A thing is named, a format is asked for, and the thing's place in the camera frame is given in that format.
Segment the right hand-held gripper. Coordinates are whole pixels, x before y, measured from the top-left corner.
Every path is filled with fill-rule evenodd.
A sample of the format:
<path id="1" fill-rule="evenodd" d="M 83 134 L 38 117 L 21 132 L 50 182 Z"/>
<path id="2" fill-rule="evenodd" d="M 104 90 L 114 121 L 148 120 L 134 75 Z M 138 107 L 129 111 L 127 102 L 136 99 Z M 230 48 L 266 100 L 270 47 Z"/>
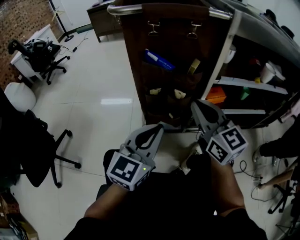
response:
<path id="1" fill-rule="evenodd" d="M 202 132 L 198 140 L 201 150 L 219 164 L 232 162 L 247 147 L 248 142 L 240 128 L 218 106 L 206 100 L 195 100 L 190 108 Z"/>

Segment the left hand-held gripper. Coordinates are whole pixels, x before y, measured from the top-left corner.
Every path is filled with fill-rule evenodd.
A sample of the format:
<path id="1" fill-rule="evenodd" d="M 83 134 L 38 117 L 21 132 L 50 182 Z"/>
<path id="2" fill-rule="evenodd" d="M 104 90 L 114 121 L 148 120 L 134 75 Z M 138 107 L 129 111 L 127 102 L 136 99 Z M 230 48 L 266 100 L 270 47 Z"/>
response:
<path id="1" fill-rule="evenodd" d="M 163 134 L 162 124 L 145 125 L 133 131 L 113 154 L 106 171 L 110 181 L 134 191 L 156 167 L 154 158 Z"/>

